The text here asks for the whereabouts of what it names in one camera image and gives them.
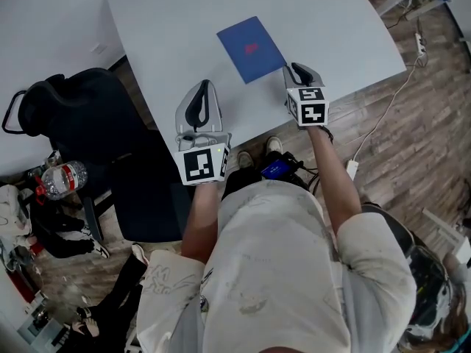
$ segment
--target blue notebook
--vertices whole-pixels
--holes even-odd
[[[217,35],[246,84],[286,64],[257,17],[228,27]]]

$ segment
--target white t-shirt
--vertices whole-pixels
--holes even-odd
[[[138,311],[143,350],[167,352],[182,311],[197,296],[204,353],[256,353],[274,346],[350,352],[341,287],[342,267],[348,265],[374,280],[389,353],[415,305],[406,259],[377,213],[346,221],[336,243],[340,261],[319,203],[302,188],[262,181],[229,195],[207,265],[152,253]]]

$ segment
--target table leg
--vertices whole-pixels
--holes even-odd
[[[445,2],[443,0],[433,0],[433,1],[429,2],[428,4],[424,5],[423,7],[420,7],[419,9],[416,9],[415,11],[410,12],[408,15],[406,15],[406,20],[407,21],[413,20],[414,18],[417,18],[420,15],[423,15],[424,13],[428,12],[429,10],[437,8],[440,5],[443,5],[444,3]]]
[[[384,3],[382,3],[382,5],[376,8],[376,13],[379,16],[382,16],[384,13],[390,11],[392,8],[394,8],[396,5],[398,5],[402,1],[404,0],[386,0]]]

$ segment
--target plastic bottle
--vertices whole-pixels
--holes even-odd
[[[36,195],[46,195],[48,199],[59,200],[82,188],[87,179],[87,169],[79,161],[48,168],[41,179],[38,179]]]

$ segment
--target red logo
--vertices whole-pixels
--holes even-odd
[[[245,45],[245,55],[251,55],[257,50],[258,50],[258,44],[257,43],[252,43],[252,44],[246,44]]]

